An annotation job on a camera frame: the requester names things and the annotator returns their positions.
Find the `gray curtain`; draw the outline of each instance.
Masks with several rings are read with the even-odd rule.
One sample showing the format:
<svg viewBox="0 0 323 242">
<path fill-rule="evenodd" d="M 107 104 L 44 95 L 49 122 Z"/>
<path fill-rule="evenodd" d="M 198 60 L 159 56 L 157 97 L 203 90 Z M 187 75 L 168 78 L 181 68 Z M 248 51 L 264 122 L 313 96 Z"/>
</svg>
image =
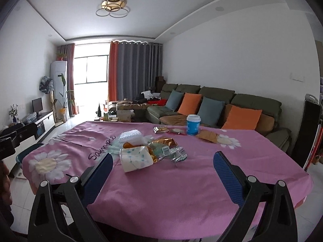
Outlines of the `gray curtain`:
<svg viewBox="0 0 323 242">
<path fill-rule="evenodd" d="M 117 99 L 134 99 L 162 75 L 163 45 L 121 42 L 118 46 Z"/>
</svg>

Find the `green sofa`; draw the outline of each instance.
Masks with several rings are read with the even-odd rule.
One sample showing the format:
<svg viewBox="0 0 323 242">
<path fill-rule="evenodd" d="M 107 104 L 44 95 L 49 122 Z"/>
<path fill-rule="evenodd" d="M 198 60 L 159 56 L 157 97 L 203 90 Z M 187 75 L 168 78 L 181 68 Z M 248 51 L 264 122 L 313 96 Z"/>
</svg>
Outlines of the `green sofa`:
<svg viewBox="0 0 323 242">
<path fill-rule="evenodd" d="M 186 84 L 165 84 L 160 93 L 161 98 L 168 99 L 172 90 L 183 93 L 201 94 L 203 97 L 224 101 L 227 107 L 235 105 L 242 108 L 261 109 L 262 114 L 270 116 L 275 120 L 272 131 L 263 135 L 284 152 L 287 152 L 291 144 L 291 131 L 288 128 L 279 127 L 282 103 L 277 100 L 250 94 L 235 94 L 233 90 L 222 88 L 202 87 L 200 89 L 200 86 Z M 217 128 L 221 128 L 225 122 L 225 110 L 226 108 L 222 111 L 218 124 L 216 125 Z M 165 106 L 148 107 L 146 110 L 146 118 L 155 124 L 184 125 L 186 123 L 186 116 L 180 115 Z"/>
</svg>

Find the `gold ceiling lamp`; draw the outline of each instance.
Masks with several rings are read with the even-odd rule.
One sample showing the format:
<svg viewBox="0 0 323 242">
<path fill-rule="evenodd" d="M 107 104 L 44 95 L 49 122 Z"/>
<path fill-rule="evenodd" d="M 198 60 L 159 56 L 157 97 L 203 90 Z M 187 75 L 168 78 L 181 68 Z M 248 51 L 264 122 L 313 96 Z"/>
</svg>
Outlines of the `gold ceiling lamp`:
<svg viewBox="0 0 323 242">
<path fill-rule="evenodd" d="M 113 18 L 123 18 L 129 13 L 126 8 L 127 0 L 103 0 L 100 9 L 96 11 L 97 16 L 111 16 Z"/>
</svg>

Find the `white flower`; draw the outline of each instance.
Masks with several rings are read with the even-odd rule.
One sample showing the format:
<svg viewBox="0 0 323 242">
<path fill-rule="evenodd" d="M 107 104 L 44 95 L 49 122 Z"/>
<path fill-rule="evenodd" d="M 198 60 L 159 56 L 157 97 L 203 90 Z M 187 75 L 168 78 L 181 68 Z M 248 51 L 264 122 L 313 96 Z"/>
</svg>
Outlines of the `white flower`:
<svg viewBox="0 0 323 242">
<path fill-rule="evenodd" d="M 66 135 L 64 134 L 61 134 L 59 136 L 54 136 L 53 138 L 51 138 L 49 141 L 48 141 L 48 144 L 50 145 L 53 145 L 55 143 L 58 143 L 61 141 L 61 139 L 64 139 L 66 137 Z"/>
<path fill-rule="evenodd" d="M 68 154 L 61 153 L 61 150 L 52 150 L 48 154 L 42 152 L 29 161 L 29 172 L 32 172 L 31 178 L 36 186 L 43 180 L 52 183 L 64 177 L 63 171 L 68 170 L 72 163 L 70 159 L 65 160 Z"/>
<path fill-rule="evenodd" d="M 228 146 L 230 149 L 234 149 L 235 147 L 241 147 L 239 141 L 235 138 L 230 138 L 225 135 L 218 135 L 218 143 L 221 144 L 222 147 Z"/>
</svg>

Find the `blue cushion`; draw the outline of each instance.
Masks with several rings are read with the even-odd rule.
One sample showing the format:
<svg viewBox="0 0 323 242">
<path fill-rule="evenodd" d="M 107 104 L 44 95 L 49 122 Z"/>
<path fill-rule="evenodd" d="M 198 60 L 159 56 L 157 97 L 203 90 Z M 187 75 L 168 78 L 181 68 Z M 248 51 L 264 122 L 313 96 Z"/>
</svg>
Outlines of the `blue cushion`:
<svg viewBox="0 0 323 242">
<path fill-rule="evenodd" d="M 166 107 L 172 111 L 175 111 L 179 104 L 180 104 L 180 101 L 183 97 L 183 94 L 184 93 L 181 93 L 181 92 L 176 92 L 175 90 L 173 90 L 171 92 L 171 95 L 169 96 L 168 100 L 167 100 L 167 103 L 166 103 Z"/>
<path fill-rule="evenodd" d="M 202 104 L 197 115 L 201 117 L 201 123 L 214 127 L 221 115 L 224 101 L 217 101 L 203 97 Z"/>
</svg>

